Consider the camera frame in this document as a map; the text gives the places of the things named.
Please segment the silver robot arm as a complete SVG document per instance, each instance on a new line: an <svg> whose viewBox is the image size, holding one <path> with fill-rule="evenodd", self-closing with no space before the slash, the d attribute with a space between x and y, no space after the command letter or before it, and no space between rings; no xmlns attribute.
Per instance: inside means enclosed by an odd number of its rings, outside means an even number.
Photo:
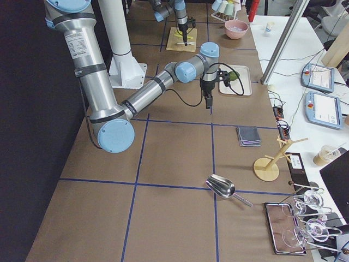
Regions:
<svg viewBox="0 0 349 262"><path fill-rule="evenodd" d="M92 113L86 121L96 147L110 153L127 150L135 137L130 120L176 82L200 79L201 97L211 106L219 69L218 44L202 44L192 58L171 62L144 82L146 65L132 55L122 1L99 2L112 51L111 68L105 65L95 35L91 1L45 1L44 5L46 24L64 34L80 90L89 102Z"/></svg>
<svg viewBox="0 0 349 262"><path fill-rule="evenodd" d="M168 1L167 4L162 4L161 0L148 1L154 11L154 17L158 22L165 20L171 14L176 17L178 30L182 33L183 43L188 45L188 16L186 13L186 5L183 0Z"/></svg>

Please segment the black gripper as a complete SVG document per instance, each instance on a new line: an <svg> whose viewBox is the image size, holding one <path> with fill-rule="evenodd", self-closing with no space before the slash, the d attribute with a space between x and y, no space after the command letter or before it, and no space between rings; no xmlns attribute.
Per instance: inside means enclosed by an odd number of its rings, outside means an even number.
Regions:
<svg viewBox="0 0 349 262"><path fill-rule="evenodd" d="M214 81L201 80L201 89L205 98L206 109L211 109L213 106L212 90L214 89Z"/></svg>
<svg viewBox="0 0 349 262"><path fill-rule="evenodd" d="M185 23L185 24L179 24L179 31L181 32L182 34L182 38L183 38L183 43L185 46L187 46L187 30L188 30L188 24Z"/></svg>

